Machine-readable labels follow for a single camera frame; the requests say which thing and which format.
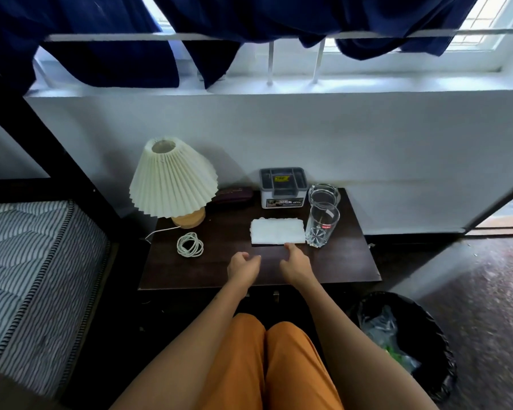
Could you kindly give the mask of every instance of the coiled white cord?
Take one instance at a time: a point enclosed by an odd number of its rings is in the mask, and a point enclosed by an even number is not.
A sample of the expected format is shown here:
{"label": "coiled white cord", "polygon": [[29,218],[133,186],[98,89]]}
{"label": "coiled white cord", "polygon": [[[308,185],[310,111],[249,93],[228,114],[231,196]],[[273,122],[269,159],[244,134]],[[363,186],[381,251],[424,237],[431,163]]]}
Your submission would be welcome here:
{"label": "coiled white cord", "polygon": [[[144,240],[146,240],[148,243],[151,244],[150,240],[148,238],[153,235],[156,232],[165,232],[167,230],[173,230],[179,228],[178,227],[171,227],[171,228],[163,228],[161,230],[155,230],[149,235],[147,235]],[[193,241],[192,246],[189,249],[186,249],[184,247],[184,244],[188,241]],[[190,232],[185,234],[184,236],[179,237],[177,240],[177,253],[184,257],[198,257],[201,256],[203,253],[203,241],[198,239],[198,235],[194,232]]]}

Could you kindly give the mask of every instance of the wooden lamp base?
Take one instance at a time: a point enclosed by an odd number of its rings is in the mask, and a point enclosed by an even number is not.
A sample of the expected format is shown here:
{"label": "wooden lamp base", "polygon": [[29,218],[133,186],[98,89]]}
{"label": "wooden lamp base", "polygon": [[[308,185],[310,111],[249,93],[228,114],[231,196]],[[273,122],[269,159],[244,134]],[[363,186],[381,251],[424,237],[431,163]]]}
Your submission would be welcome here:
{"label": "wooden lamp base", "polygon": [[193,213],[186,214],[185,216],[171,217],[175,226],[180,228],[193,228],[199,226],[205,218],[205,207],[196,210]]}

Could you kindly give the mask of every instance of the left hand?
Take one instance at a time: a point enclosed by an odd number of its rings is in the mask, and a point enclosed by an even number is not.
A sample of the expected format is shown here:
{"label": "left hand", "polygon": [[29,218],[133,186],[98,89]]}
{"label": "left hand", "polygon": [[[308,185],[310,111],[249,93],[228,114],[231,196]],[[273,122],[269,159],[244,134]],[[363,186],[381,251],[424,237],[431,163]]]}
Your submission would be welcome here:
{"label": "left hand", "polygon": [[228,265],[228,283],[239,285],[242,290],[248,290],[255,282],[260,271],[260,256],[254,256],[251,260],[247,252],[237,252],[232,256]]}

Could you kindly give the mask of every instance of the drinking glass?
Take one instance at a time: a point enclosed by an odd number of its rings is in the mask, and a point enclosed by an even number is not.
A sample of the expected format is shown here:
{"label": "drinking glass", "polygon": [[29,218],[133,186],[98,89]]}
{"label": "drinking glass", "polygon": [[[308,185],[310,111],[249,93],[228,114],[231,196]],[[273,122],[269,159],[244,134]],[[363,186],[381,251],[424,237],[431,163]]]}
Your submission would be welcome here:
{"label": "drinking glass", "polygon": [[340,212],[331,203],[311,206],[306,224],[306,242],[314,248],[325,246],[339,219]]}
{"label": "drinking glass", "polygon": [[338,206],[340,202],[340,192],[334,185],[314,184],[308,190],[308,200],[312,206],[321,203],[330,203],[334,206]]}

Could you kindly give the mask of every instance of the blue curtain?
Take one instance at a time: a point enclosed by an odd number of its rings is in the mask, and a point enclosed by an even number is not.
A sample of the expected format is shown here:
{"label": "blue curtain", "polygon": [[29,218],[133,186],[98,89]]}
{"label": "blue curtain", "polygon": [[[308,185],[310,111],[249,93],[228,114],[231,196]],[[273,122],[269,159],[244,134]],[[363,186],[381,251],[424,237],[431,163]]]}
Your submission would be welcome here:
{"label": "blue curtain", "polygon": [[160,31],[142,0],[0,0],[0,74],[27,92],[41,45],[92,86],[178,87],[168,42],[42,42],[54,33]]}
{"label": "blue curtain", "polygon": [[304,47],[324,35],[367,30],[391,39],[338,40],[358,60],[398,47],[441,55],[450,38],[402,39],[428,28],[458,28],[477,0],[154,0],[177,32],[229,41],[185,42],[205,87],[226,73],[244,42],[298,37]]}

